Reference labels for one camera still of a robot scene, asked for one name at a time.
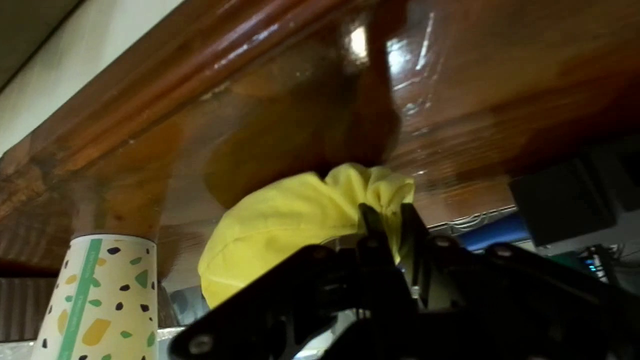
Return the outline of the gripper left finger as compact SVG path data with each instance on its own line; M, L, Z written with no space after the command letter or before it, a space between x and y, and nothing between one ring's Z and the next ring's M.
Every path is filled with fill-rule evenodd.
M417 306L373 207L358 207L354 248L309 244L187 326L169 345L169 360L293 360L345 310L354 322L341 353L365 348L397 359L402 330Z

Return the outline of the blue bar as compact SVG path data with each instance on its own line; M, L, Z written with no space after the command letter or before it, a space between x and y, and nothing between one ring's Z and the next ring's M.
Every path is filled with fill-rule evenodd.
M531 235L519 212L505 215L457 235L460 244L473 252L498 243L517 243L530 238Z

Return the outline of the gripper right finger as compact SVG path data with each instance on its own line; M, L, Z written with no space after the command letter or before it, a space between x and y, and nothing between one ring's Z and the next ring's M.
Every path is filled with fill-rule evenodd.
M400 208L424 306L411 360L640 360L640 296L509 243L483 253Z

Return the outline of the speckled paper cup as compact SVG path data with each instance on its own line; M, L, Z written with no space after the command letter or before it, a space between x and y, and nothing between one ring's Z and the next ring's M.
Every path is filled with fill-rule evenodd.
M158 287L151 240L74 238L30 360L158 360Z

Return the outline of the black box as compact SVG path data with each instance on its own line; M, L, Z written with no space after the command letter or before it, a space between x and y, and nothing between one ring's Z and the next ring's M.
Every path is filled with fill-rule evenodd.
M515 178L509 189L547 255L640 242L640 150L592 152Z

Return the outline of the yellow cloth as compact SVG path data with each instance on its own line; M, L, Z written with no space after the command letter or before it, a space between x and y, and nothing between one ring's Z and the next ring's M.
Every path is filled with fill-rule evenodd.
M222 216L202 251L203 298L213 309L304 246L356 233L360 204L381 215L400 262L407 252L401 207L414 202L415 191L413 177L348 162L324 177L300 173L250 193Z

